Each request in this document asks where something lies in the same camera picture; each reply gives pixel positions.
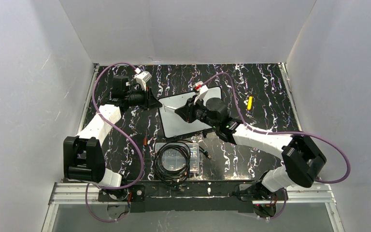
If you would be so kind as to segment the small white whiteboard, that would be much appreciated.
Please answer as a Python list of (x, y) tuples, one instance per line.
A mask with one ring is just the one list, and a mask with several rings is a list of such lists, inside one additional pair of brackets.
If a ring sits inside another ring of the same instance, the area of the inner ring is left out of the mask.
[(172, 96), (161, 97), (158, 99), (163, 104), (163, 106), (160, 107), (158, 111), (165, 138), (190, 135), (205, 129), (213, 129), (212, 126), (209, 126), (198, 120), (192, 123), (187, 123), (183, 121), (173, 110), (164, 108), (164, 106), (172, 106), (175, 108), (182, 107), (186, 104), (186, 101), (189, 98), (192, 98), (194, 95), (195, 92), (190, 91)]

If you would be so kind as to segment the red whiteboard marker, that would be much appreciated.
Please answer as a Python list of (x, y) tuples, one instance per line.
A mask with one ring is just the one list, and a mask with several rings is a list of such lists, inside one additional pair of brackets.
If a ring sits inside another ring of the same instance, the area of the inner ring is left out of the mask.
[(175, 111), (177, 108), (172, 107), (172, 106), (164, 106), (165, 109), (173, 110)]

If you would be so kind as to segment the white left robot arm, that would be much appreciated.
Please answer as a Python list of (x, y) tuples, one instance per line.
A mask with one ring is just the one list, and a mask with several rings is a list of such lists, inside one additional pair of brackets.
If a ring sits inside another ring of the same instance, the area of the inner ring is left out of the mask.
[(101, 146), (112, 126), (130, 107), (138, 106), (146, 111), (162, 107), (146, 85), (150, 79), (147, 71), (136, 74), (134, 84), (130, 84), (127, 76), (113, 77), (111, 96), (101, 104), (100, 112), (76, 136), (68, 136), (63, 142), (65, 178), (121, 188), (123, 177), (106, 167)]

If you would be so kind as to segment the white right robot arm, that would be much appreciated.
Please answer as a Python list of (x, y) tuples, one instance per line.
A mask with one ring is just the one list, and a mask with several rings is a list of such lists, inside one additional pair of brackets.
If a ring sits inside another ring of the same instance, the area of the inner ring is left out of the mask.
[(251, 187), (254, 193), (270, 194), (292, 185), (309, 188), (327, 161), (309, 136), (255, 132), (241, 120), (232, 118), (220, 98), (210, 98), (207, 102), (190, 98), (174, 112), (187, 123), (198, 120), (214, 128), (224, 142), (258, 148), (283, 161), (283, 166), (265, 172)]

